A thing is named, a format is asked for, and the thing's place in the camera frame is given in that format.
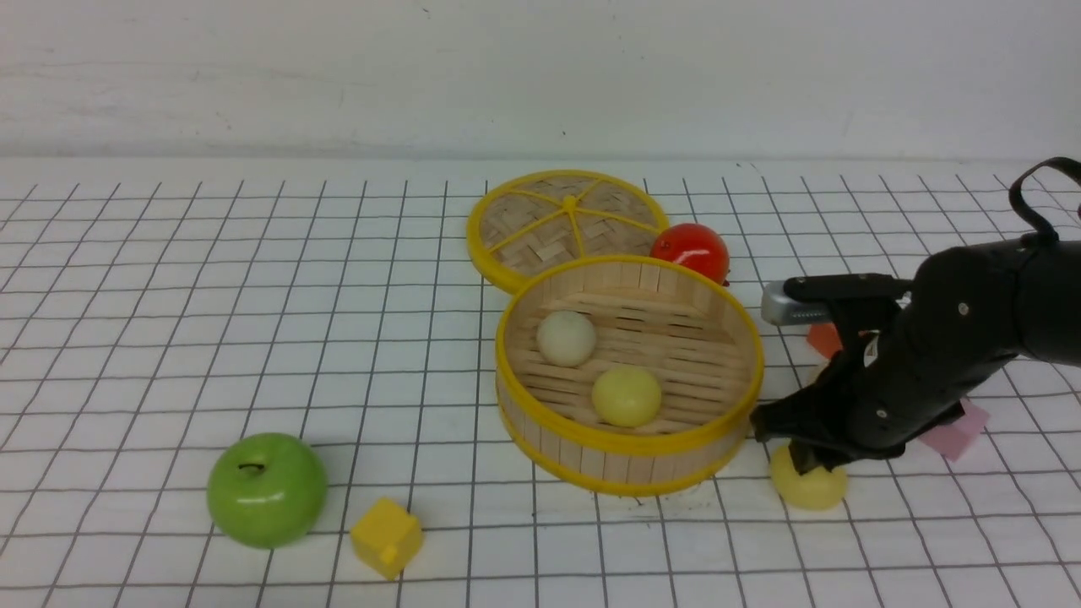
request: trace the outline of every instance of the yellow cube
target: yellow cube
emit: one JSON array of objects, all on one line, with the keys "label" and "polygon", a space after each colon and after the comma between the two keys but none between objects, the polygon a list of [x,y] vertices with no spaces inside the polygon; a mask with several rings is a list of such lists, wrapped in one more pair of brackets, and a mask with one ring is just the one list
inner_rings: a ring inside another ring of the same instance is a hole
[{"label": "yellow cube", "polygon": [[357,558],[388,581],[398,578],[421,551],[421,521],[392,500],[383,497],[349,530]]}]

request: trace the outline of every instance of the grid paper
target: grid paper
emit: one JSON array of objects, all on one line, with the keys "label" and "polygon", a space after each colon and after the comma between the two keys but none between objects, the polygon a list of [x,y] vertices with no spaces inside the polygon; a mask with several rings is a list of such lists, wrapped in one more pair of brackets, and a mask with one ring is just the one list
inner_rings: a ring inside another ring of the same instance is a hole
[{"label": "grid paper", "polygon": [[[911,277],[930,252],[1027,229],[1005,191],[1024,167],[679,167],[618,176],[722,235],[756,318],[763,281]],[[488,182],[416,171],[0,181],[0,606],[1081,606],[1079,370],[1012,362],[972,393],[992,418],[961,461],[913,442],[856,463],[831,512],[789,511],[766,480],[775,446],[752,441],[693,489],[597,497],[499,423],[508,296],[464,239]],[[1081,238],[1073,184],[1041,172],[1026,195]],[[806,328],[759,329],[771,400],[822,359]],[[311,444],[331,481],[315,530],[273,552],[214,531],[203,495],[222,450],[266,431]],[[427,534],[389,583],[346,538],[381,495]]]}]

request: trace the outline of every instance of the pink block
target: pink block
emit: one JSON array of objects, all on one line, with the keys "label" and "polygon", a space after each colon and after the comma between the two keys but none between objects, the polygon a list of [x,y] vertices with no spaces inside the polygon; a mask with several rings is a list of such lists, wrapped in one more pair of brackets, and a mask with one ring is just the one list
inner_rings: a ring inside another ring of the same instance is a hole
[{"label": "pink block", "polygon": [[964,454],[991,418],[969,399],[961,399],[961,407],[964,408],[964,415],[953,424],[936,426],[920,436],[920,441],[951,461]]}]

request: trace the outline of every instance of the yellow dumpling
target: yellow dumpling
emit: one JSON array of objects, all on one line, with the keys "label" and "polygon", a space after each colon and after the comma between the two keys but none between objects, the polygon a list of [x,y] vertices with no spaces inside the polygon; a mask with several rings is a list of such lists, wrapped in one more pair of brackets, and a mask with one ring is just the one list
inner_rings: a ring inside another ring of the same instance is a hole
[{"label": "yellow dumpling", "polygon": [[632,428],[650,422],[660,411],[660,383],[645,368],[612,368],[593,383],[593,408],[613,426]]}]

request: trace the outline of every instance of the bamboo steamer lid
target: bamboo steamer lid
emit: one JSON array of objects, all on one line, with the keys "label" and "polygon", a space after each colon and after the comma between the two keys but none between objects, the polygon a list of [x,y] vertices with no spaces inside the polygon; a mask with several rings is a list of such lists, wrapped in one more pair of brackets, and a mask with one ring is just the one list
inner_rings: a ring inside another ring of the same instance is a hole
[{"label": "bamboo steamer lid", "polygon": [[574,260],[649,255],[668,227],[640,188],[589,171],[548,171],[511,180],[473,208],[466,244],[477,270],[517,293],[532,277]]}]

